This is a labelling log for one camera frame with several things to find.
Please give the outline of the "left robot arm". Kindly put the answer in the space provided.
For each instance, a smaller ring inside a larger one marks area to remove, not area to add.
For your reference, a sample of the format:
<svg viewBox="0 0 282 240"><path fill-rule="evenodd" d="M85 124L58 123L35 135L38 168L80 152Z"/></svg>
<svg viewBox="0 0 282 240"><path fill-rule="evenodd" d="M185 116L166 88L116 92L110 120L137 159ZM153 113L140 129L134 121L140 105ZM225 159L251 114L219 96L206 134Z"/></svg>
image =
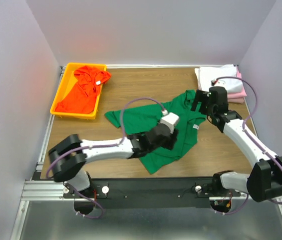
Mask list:
<svg viewBox="0 0 282 240"><path fill-rule="evenodd" d="M57 183L67 182L71 193L82 198L96 196L96 187L89 173L82 167L91 162L109 159L139 159L162 147L172 150L178 130L158 123L149 131L129 134L114 140L80 140L72 134L49 152L50 166L46 176L52 174Z"/></svg>

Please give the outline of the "green t shirt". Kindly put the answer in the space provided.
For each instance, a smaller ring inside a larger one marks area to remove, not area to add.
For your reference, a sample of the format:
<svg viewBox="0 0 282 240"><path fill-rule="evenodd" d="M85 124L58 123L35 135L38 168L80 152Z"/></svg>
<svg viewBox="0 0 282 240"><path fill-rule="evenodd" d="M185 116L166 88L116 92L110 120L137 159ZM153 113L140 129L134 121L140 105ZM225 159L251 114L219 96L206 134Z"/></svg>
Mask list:
<svg viewBox="0 0 282 240"><path fill-rule="evenodd" d="M191 111L194 97L194 90L186 90L171 101L162 103L167 111L179 116L179 133L172 150L160 147L140 158L148 173L154 174L161 167L181 159L198 142L199 125L206 120L206 116L197 110ZM161 107L158 104L128 108L123 114L125 132L128 135L147 132L156 125L161 116Z"/></svg>

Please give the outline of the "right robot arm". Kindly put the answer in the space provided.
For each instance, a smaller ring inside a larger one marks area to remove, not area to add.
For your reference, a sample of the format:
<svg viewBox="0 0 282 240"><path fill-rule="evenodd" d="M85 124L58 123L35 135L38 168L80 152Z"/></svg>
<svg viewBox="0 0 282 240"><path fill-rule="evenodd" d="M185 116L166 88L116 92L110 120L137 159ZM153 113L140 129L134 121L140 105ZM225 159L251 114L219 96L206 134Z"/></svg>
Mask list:
<svg viewBox="0 0 282 240"><path fill-rule="evenodd" d="M224 87L197 90L191 110L206 115L212 125L236 144L253 168L250 174L232 170L214 174L213 194L222 196L228 190L238 190L256 202L272 201L282 196L282 156L266 147L247 127L246 121L235 110L229 109Z"/></svg>

